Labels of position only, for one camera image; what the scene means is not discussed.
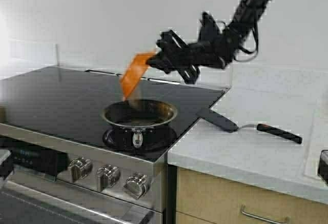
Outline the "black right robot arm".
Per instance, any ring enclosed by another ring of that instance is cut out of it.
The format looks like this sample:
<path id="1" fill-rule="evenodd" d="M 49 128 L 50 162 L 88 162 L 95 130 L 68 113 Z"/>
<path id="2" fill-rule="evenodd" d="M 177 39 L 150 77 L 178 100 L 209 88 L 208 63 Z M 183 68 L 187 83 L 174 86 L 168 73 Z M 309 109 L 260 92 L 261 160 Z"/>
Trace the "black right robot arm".
<path id="1" fill-rule="evenodd" d="M 162 32 L 157 46 L 160 51 L 146 63 L 169 74 L 179 73 L 186 84 L 196 83 L 200 66 L 225 69 L 236 60 L 238 52 L 253 60 L 259 52 L 258 22 L 270 0 L 241 0 L 232 20 L 220 30 L 213 16 L 203 12 L 196 42 L 184 42 L 174 31 Z"/>

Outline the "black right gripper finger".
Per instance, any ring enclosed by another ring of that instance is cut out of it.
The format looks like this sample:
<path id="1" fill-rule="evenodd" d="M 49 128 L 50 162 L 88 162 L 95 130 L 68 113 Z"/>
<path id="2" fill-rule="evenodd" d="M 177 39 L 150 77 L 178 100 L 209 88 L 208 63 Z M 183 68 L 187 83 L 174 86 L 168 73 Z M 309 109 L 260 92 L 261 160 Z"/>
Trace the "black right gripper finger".
<path id="1" fill-rule="evenodd" d="M 162 51 L 151 52 L 146 64 L 152 68 L 165 68 L 167 66 Z"/>

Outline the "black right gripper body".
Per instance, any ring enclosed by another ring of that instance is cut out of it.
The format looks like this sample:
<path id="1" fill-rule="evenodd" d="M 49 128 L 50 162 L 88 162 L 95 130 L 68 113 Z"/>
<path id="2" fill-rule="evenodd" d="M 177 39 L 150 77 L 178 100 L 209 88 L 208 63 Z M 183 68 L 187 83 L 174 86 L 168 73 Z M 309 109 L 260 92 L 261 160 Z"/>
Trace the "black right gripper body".
<path id="1" fill-rule="evenodd" d="M 218 35 L 212 40 L 187 44 L 173 30 L 162 32 L 156 42 L 156 69 L 179 73 L 186 84 L 195 84 L 200 66 L 225 69 L 233 60 L 235 44 L 230 37 Z"/>

